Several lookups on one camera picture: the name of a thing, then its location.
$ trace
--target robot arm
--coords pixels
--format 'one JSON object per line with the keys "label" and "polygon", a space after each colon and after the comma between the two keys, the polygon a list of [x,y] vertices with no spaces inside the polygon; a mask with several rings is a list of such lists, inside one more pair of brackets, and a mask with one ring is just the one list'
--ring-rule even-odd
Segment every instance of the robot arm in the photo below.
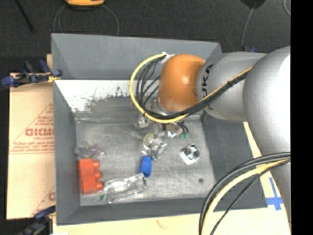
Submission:
{"label": "robot arm", "polygon": [[[163,122],[180,120],[188,115],[184,111],[244,72],[244,79],[210,101],[204,110],[216,118],[247,121],[263,155],[290,151],[290,55],[290,47],[269,54],[225,53],[207,61],[189,54],[176,55],[162,68],[152,110],[141,112],[164,116]],[[291,165],[271,172],[291,227]]]}

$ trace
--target plastic wrapper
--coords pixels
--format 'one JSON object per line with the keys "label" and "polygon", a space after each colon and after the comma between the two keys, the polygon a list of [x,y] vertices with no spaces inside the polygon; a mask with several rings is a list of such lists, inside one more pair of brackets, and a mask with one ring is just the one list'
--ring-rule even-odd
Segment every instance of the plastic wrapper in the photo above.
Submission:
{"label": "plastic wrapper", "polygon": [[145,188],[146,181],[143,173],[109,180],[105,182],[103,187],[104,200],[107,203],[112,203],[114,200],[143,193]]}

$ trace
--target cardboard sheet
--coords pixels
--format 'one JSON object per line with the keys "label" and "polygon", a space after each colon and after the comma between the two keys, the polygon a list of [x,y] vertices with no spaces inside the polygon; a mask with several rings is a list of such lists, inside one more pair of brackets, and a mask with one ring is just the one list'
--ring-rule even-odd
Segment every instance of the cardboard sheet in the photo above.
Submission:
{"label": "cardboard sheet", "polygon": [[[51,55],[47,63],[52,67]],[[52,85],[9,93],[7,219],[29,218],[55,205]]]}

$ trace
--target blue tape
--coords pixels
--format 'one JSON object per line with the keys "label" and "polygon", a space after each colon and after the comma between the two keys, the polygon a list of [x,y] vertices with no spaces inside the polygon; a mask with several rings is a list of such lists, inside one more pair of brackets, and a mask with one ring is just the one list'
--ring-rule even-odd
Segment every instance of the blue tape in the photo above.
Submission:
{"label": "blue tape", "polygon": [[266,201],[267,205],[274,205],[275,210],[279,211],[279,210],[282,209],[280,205],[283,203],[283,200],[282,200],[281,197],[277,196],[277,192],[276,192],[276,189],[275,189],[275,186],[274,186],[273,179],[269,178],[269,181],[270,181],[270,184],[271,184],[273,192],[274,192],[274,197],[272,197],[272,198],[265,198],[265,201]]}

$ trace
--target red toy block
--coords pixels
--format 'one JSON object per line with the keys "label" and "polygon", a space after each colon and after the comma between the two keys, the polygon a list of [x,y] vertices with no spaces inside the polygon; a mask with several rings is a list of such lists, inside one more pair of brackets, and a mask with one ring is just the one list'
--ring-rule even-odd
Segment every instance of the red toy block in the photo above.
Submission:
{"label": "red toy block", "polygon": [[94,161],[92,158],[78,161],[79,179],[83,194],[95,193],[103,188],[103,183],[98,181],[101,178],[101,172],[96,169],[99,167],[99,161]]}

